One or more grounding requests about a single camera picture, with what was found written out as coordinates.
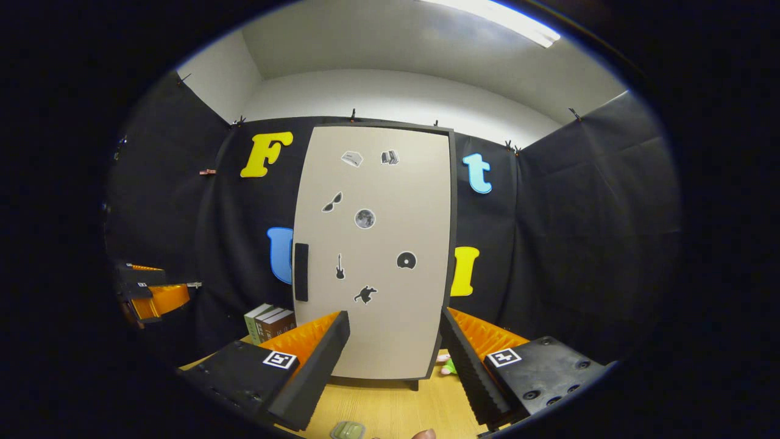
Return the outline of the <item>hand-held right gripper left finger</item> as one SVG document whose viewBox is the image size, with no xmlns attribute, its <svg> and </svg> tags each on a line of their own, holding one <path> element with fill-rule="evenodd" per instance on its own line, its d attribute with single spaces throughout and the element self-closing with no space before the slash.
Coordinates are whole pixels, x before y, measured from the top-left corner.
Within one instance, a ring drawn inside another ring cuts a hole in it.
<svg viewBox="0 0 780 439">
<path fill-rule="evenodd" d="M 261 344 L 234 341 L 182 378 L 246 419 L 306 430 L 350 336 L 349 315 L 332 312 Z"/>
</svg>

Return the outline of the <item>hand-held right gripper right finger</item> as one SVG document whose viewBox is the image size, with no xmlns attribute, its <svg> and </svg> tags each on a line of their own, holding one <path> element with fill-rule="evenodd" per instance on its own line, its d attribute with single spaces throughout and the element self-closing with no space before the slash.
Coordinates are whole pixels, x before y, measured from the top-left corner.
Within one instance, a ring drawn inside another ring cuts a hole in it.
<svg viewBox="0 0 780 439">
<path fill-rule="evenodd" d="M 546 412 L 608 371 L 554 337 L 527 340 L 451 307 L 441 309 L 440 334 L 476 421 L 488 430 Z"/>
</svg>

